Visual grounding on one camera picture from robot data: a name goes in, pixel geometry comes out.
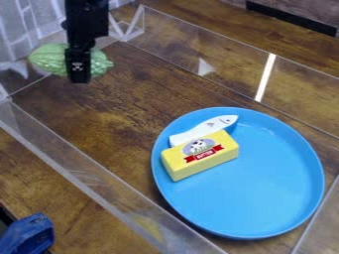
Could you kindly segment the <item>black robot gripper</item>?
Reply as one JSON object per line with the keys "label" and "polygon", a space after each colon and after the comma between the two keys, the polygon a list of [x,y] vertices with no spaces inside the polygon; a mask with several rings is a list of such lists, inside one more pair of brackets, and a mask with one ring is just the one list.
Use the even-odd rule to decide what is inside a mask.
{"label": "black robot gripper", "polygon": [[66,0],[66,21],[71,49],[66,50],[69,79],[73,83],[91,80],[89,49],[98,38],[109,35],[109,0]]}

